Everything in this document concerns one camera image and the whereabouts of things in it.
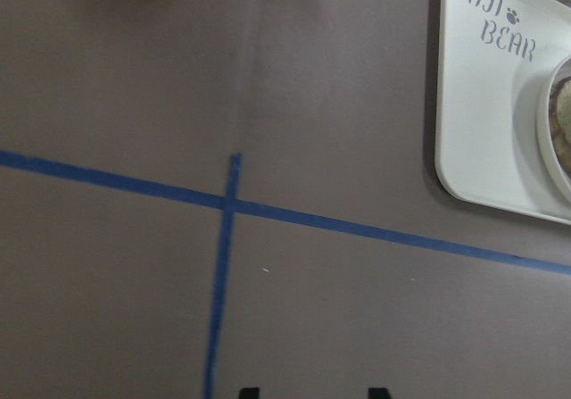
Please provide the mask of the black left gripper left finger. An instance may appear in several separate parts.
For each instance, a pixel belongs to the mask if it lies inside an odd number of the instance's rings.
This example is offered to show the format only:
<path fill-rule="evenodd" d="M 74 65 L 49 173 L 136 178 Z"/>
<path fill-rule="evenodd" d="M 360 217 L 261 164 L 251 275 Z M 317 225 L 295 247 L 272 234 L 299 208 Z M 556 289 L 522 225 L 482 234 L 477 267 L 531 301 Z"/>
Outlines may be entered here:
<path fill-rule="evenodd" d="M 243 387 L 240 389 L 238 399 L 259 399 L 260 389 L 258 387 Z"/>

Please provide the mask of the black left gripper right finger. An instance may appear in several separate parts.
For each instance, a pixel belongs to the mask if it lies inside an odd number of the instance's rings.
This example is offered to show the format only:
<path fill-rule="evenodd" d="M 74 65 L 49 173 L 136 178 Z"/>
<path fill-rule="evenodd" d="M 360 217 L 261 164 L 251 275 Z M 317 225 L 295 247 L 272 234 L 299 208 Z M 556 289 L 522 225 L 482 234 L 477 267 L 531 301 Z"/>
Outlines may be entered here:
<path fill-rule="evenodd" d="M 368 399 L 389 399 L 389 390 L 386 387 L 370 387 Z"/>

